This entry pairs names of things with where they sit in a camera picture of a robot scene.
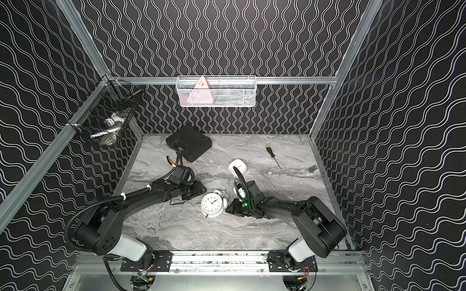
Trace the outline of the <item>white twin bell alarm clock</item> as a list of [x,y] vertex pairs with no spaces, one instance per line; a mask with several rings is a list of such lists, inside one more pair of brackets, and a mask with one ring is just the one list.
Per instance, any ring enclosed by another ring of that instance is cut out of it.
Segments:
[[200,207],[205,218],[217,218],[228,207],[228,199],[224,192],[216,189],[202,198]]

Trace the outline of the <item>white square alarm clock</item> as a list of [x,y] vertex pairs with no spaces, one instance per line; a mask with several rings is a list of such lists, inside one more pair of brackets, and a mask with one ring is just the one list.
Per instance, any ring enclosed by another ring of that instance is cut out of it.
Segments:
[[232,161],[229,165],[228,165],[228,170],[233,174],[233,175],[236,175],[237,172],[235,171],[235,169],[237,169],[241,174],[245,174],[247,172],[247,166],[246,164],[240,160],[240,159],[236,159],[234,161]]

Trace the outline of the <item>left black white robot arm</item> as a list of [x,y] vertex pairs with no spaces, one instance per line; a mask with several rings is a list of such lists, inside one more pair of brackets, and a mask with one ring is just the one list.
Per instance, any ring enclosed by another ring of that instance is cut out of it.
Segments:
[[200,181],[176,185],[163,179],[145,188],[111,198],[97,197],[66,224],[64,237],[69,246],[97,255],[112,253],[121,241],[126,218],[152,205],[180,197],[183,201],[205,194]]

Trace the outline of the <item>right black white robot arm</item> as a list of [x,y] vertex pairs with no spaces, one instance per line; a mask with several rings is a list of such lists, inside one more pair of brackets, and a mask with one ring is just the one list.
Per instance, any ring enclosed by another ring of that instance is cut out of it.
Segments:
[[262,194],[251,202],[236,198],[226,208],[226,213],[294,223],[301,237],[284,251],[288,264],[301,263],[313,256],[326,258],[347,235],[341,220],[316,196],[302,201],[279,200]]

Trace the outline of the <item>black yellow screwdriver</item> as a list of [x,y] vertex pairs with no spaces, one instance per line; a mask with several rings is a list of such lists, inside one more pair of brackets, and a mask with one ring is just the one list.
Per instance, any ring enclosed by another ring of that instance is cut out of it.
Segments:
[[269,153],[269,155],[271,156],[271,158],[275,161],[275,163],[277,164],[277,166],[279,167],[279,169],[281,169],[282,167],[280,166],[278,160],[276,159],[275,157],[275,154],[272,150],[272,148],[270,146],[266,146],[266,151]]

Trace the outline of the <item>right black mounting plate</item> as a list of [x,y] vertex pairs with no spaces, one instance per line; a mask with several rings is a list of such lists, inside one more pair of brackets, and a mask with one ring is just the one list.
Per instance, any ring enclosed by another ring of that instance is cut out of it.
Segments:
[[298,262],[284,251],[270,251],[266,259],[270,272],[303,272],[314,273],[318,271],[315,256]]

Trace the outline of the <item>black mounting plate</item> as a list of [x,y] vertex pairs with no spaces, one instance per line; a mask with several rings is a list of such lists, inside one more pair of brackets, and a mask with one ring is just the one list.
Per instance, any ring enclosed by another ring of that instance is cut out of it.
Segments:
[[149,264],[144,267],[142,261],[133,262],[124,259],[120,271],[121,272],[169,272],[172,264],[173,253],[170,251],[153,251],[152,257],[149,259]]
[[270,272],[303,272],[314,273],[318,271],[315,256],[298,262],[284,251],[270,251],[266,259]]

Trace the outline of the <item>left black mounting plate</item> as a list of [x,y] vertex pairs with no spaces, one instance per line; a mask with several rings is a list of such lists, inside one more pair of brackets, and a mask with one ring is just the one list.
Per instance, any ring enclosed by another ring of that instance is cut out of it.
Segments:
[[153,251],[152,257],[149,259],[149,264],[144,267],[142,261],[133,262],[124,259],[120,271],[121,272],[169,272],[172,264],[173,253],[170,251]]

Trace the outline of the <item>pink triangular card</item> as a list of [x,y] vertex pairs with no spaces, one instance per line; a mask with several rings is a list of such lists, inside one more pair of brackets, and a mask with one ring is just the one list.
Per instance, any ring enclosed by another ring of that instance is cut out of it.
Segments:
[[206,105],[212,104],[214,98],[212,97],[211,88],[205,76],[201,76],[194,88],[190,91],[187,97],[188,105]]

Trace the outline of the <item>white items in black basket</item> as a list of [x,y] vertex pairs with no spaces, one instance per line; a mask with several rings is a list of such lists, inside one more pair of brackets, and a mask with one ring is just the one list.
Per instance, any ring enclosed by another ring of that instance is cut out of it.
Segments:
[[112,113],[110,117],[104,120],[104,128],[97,129],[90,135],[91,141],[100,146],[111,146],[115,144],[127,116],[127,113]]

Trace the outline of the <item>yellow handled pliers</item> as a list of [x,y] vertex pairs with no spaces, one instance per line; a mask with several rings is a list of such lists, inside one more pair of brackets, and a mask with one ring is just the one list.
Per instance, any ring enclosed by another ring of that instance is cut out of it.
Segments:
[[174,160],[172,160],[169,156],[167,156],[166,160],[172,167],[183,165],[183,157],[181,155],[177,155],[176,159]]

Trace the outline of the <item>aluminium front rail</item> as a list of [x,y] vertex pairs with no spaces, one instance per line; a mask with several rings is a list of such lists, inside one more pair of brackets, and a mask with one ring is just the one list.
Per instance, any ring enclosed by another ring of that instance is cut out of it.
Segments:
[[[114,275],[306,275],[303,272],[270,272],[266,261],[270,251],[170,251],[169,272],[121,272],[122,261],[111,261]],[[335,251],[326,258],[316,258],[318,271],[310,275],[364,275],[365,260],[360,252]]]

